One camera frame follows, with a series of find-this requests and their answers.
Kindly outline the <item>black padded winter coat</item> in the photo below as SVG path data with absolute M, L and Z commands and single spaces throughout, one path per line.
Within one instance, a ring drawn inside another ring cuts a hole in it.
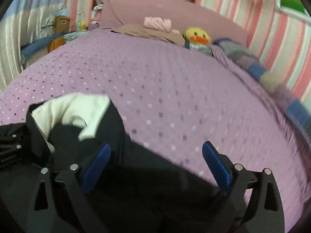
M 206 232 L 221 190 L 134 142 L 106 95 L 1 125 L 1 232 Z

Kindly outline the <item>blue cloth on nightstand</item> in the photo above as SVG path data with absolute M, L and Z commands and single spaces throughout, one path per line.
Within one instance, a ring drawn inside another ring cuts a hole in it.
M 63 33 L 54 34 L 52 36 L 43 37 L 34 42 L 21 47 L 21 57 L 28 59 L 33 56 L 36 52 L 48 47 L 52 40 L 63 37 Z

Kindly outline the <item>orange wooden nightstand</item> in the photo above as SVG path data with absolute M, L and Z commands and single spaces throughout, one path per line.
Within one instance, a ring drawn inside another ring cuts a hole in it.
M 60 46 L 62 46 L 64 44 L 65 44 L 65 40 L 64 40 L 63 36 L 55 38 L 49 44 L 48 52 L 50 53 L 50 52 L 54 51 L 55 49 L 59 48 Z

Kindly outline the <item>patchwork folded quilt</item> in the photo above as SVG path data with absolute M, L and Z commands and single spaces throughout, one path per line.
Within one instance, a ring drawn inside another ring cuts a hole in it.
M 259 59 L 248 48 L 229 38 L 217 39 L 213 43 L 220 46 L 229 59 L 259 82 L 298 128 L 310 133 L 310 114 L 307 109 L 284 83 L 259 62 Z

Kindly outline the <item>cream pleated curtain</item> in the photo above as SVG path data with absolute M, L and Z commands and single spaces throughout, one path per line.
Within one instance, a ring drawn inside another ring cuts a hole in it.
M 39 38 L 43 20 L 56 14 L 62 3 L 44 5 L 1 21 L 1 90 L 22 72 L 21 47 Z

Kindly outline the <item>purple diamond pattern bedspread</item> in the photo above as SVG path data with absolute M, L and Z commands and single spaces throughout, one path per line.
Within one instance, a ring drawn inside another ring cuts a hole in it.
M 130 136 L 152 151 L 213 177 L 209 140 L 246 169 L 270 168 L 290 231 L 310 198 L 309 148 L 269 94 L 234 63 L 175 44 L 97 29 L 57 48 L 1 92 L 1 123 L 28 106 L 70 93 L 107 94 Z

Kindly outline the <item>brown cardboard box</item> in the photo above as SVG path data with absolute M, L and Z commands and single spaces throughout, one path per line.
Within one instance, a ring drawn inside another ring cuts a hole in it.
M 70 28 L 70 18 L 67 16 L 57 16 L 54 19 L 54 33 L 68 33 Z

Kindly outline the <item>brown flat pillow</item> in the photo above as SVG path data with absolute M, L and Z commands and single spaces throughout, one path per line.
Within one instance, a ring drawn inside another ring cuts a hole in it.
M 121 27 L 114 28 L 112 31 L 115 33 L 129 35 L 129 36 L 161 40 L 164 42 L 176 44 L 178 46 L 184 46 L 185 44 L 185 40 L 181 34 L 167 33 L 167 32 L 163 32 L 160 30 L 144 28 L 142 25 L 138 25 L 138 24 L 122 25 Z

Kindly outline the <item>pink padded headboard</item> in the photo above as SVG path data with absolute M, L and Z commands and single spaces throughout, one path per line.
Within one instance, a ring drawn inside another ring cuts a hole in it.
M 184 0 L 105 0 L 99 25 L 117 28 L 125 24 L 142 25 L 145 17 L 170 19 L 172 28 L 183 33 L 199 27 L 214 39 L 230 38 L 246 46 L 247 31 L 232 20 Z

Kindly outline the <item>yellow duck plush toy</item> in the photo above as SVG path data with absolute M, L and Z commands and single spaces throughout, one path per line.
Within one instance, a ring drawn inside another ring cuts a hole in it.
M 197 50 L 207 56 L 213 56 L 210 44 L 212 43 L 211 37 L 201 28 L 190 27 L 187 28 L 182 34 L 185 40 L 185 48 L 189 50 Z

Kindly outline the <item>framed wedding photo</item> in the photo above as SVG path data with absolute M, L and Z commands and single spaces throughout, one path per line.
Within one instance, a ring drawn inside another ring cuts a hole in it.
M 276 0 L 275 10 L 310 24 L 310 14 L 300 0 Z

